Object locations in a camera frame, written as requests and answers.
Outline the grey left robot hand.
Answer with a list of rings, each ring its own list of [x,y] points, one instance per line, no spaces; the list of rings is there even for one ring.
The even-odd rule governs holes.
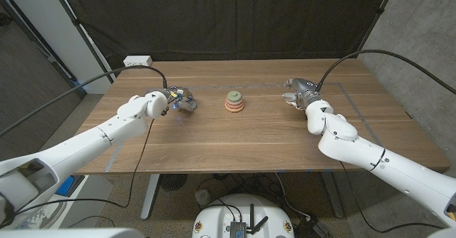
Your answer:
[[[172,109],[180,109],[192,113],[197,108],[197,102],[188,88],[171,86],[162,90],[162,93],[167,98],[167,102]]]

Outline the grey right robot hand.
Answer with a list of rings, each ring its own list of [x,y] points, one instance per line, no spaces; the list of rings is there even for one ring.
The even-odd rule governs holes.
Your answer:
[[[284,86],[292,89],[292,92],[284,93],[282,98],[298,110],[305,110],[311,103],[321,99],[316,91],[317,85],[303,78],[288,79]]]

